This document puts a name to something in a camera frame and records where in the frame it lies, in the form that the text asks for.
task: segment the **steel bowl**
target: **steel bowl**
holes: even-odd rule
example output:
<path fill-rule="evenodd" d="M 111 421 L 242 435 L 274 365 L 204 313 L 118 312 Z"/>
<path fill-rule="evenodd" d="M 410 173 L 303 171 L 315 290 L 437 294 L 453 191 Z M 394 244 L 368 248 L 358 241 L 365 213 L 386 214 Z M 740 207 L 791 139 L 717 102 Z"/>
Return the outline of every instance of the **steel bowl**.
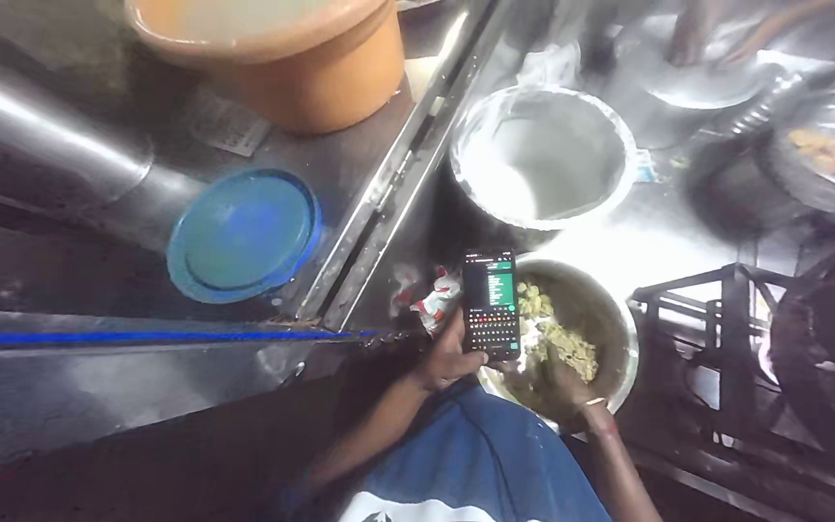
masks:
<path fill-rule="evenodd" d="M 553 300 L 560 325 L 576 330 L 595 345 L 598 369 L 590 386 L 598 397 L 608 399 L 610 412 L 616 412 L 630 394 L 639 362 L 639 342 L 630 309 L 582 270 L 536 253 L 518 257 L 517 276 L 518 280 L 532 278 L 543 285 L 543 291 Z M 479 380 L 488 393 L 520 404 L 505 386 L 503 374 L 482 367 Z M 554 421 L 544 421 L 559 431 Z"/>
<path fill-rule="evenodd" d="M 796 129 L 813 129 L 835 138 L 835 90 L 813 93 L 795 111 L 780 119 L 764 154 L 766 172 L 801 203 L 835 213 L 835 174 L 821 171 L 791 143 Z"/>
<path fill-rule="evenodd" d="M 602 101 L 561 87 L 510 87 L 463 113 L 450 145 L 457 183 L 482 211 L 536 231 L 603 216 L 636 179 L 636 145 Z"/>

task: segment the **metal sheet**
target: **metal sheet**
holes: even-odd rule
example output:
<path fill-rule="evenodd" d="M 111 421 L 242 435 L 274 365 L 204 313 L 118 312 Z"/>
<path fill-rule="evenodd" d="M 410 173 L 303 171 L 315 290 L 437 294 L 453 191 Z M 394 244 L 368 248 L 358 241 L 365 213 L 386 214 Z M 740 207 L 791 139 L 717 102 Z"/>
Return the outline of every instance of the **metal sheet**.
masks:
<path fill-rule="evenodd" d="M 271 391 L 313 346 L 200 344 L 0 358 L 0 463 Z"/>

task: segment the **hand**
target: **hand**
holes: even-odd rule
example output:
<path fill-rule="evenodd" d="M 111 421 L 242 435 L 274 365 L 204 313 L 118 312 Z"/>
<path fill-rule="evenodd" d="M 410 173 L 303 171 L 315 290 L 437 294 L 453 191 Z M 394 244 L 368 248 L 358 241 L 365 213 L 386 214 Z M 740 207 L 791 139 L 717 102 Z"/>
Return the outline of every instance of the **hand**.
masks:
<path fill-rule="evenodd" d="M 716 0 L 689 2 L 685 12 L 678 15 L 676 29 L 669 42 L 666 59 L 670 64 L 686 67 L 702 61 L 718 12 Z"/>
<path fill-rule="evenodd" d="M 582 409 L 597 397 L 579 373 L 560 360 L 556 347 L 550 345 L 547 355 L 549 359 L 543 368 L 543 377 L 549 384 L 551 398 L 564 406 Z"/>
<path fill-rule="evenodd" d="M 411 373 L 422 388 L 430 392 L 446 389 L 462 377 L 474 374 L 488 362 L 485 352 L 463 353 L 465 334 L 463 309 L 458 307 L 427 358 Z"/>

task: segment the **phone screen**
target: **phone screen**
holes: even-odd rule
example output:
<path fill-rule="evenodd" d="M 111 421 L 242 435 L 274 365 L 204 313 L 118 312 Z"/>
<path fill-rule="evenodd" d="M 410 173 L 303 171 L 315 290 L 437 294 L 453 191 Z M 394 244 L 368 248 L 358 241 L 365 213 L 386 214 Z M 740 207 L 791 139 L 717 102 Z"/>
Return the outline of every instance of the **phone screen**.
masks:
<path fill-rule="evenodd" d="M 473 251 L 463 264 L 466 291 L 465 351 L 484 350 L 495 361 L 520 354 L 514 253 L 499 249 Z"/>

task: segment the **blue lid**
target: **blue lid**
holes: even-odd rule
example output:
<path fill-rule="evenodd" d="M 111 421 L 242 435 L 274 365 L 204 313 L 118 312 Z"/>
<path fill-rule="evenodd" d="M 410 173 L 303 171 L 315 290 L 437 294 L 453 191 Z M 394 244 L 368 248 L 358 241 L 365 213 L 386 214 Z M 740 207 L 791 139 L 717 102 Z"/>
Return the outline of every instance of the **blue lid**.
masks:
<path fill-rule="evenodd" d="M 311 255 L 320 210 L 277 169 L 220 179 L 183 214 L 166 249 L 173 284 L 203 303 L 234 303 L 287 282 Z"/>

